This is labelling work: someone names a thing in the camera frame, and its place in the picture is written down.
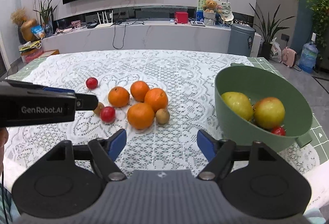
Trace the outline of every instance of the white lace tablecloth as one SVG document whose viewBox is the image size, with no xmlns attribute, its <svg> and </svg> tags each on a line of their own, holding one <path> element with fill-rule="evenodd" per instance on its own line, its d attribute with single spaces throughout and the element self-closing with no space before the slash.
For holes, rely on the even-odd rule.
<svg viewBox="0 0 329 224">
<path fill-rule="evenodd" d="M 24 81 L 92 93 L 109 105 L 107 95 L 114 86 L 130 90 L 133 82 L 144 80 L 151 88 L 167 92 L 170 121 L 164 126 L 154 121 L 147 130 L 135 130 L 126 118 L 129 106 L 135 103 L 131 97 L 127 107 L 116 109 L 113 124 L 104 124 L 92 111 L 77 111 L 73 122 L 9 128 L 5 159 L 28 168 L 62 140 L 85 144 L 93 138 L 108 138 L 124 128 L 127 145 L 116 164 L 127 175 L 136 168 L 187 168 L 196 175 L 207 164 L 196 143 L 197 131 L 204 129 L 214 138 L 221 138 L 214 106 L 214 79 L 231 62 L 252 65 L 245 56 L 191 51 L 92 51 L 50 56 Z M 95 90 L 86 88 L 89 77 L 98 79 Z M 301 173 L 319 165 L 311 146 L 299 149 L 293 145 L 280 154 Z M 90 169 L 88 162 L 77 163 Z M 246 164 L 240 162 L 235 168 Z"/>
</svg>

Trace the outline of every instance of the bowl handle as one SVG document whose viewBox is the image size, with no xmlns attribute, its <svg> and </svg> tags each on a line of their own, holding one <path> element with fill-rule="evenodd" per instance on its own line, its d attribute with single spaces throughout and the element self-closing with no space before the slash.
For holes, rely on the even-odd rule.
<svg viewBox="0 0 329 224">
<path fill-rule="evenodd" d="M 296 138 L 296 142 L 299 146 L 299 148 L 304 147 L 305 145 L 308 145 L 312 141 L 312 137 L 310 135 L 310 131 L 306 132 L 302 136 L 299 136 Z"/>
<path fill-rule="evenodd" d="M 231 63 L 231 66 L 232 67 L 236 67 L 236 66 L 244 66 L 244 64 L 242 64 L 242 63 Z"/>
</svg>

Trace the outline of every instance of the teddy bear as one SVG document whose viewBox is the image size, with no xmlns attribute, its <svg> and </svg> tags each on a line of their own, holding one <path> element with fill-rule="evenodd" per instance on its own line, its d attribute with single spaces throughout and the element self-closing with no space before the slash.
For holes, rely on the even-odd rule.
<svg viewBox="0 0 329 224">
<path fill-rule="evenodd" d="M 214 0 L 206 0 L 206 4 L 202 6 L 203 10 L 216 10 L 217 3 Z"/>
</svg>

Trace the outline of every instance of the red box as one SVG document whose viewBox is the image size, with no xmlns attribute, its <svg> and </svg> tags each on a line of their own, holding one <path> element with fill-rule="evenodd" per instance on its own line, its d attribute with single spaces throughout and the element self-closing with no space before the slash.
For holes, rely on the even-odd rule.
<svg viewBox="0 0 329 224">
<path fill-rule="evenodd" d="M 175 23 L 187 24 L 189 14 L 187 12 L 176 12 L 175 13 Z"/>
</svg>

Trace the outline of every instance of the red cherry tomato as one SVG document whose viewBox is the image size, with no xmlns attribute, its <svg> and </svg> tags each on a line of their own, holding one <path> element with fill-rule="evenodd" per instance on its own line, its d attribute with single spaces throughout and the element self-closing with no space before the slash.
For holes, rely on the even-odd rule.
<svg viewBox="0 0 329 224">
<path fill-rule="evenodd" d="M 276 134 L 276 135 L 281 135 L 281 136 L 285 136 L 286 135 L 286 131 L 283 127 L 275 127 L 271 130 L 271 133 Z"/>
<path fill-rule="evenodd" d="M 106 123 L 111 123 L 116 119 L 116 110 L 111 106 L 106 106 L 101 110 L 101 119 Z"/>
<path fill-rule="evenodd" d="M 86 86 L 90 90 L 95 89 L 97 85 L 98 85 L 98 80 L 96 78 L 89 78 L 86 80 Z"/>
</svg>

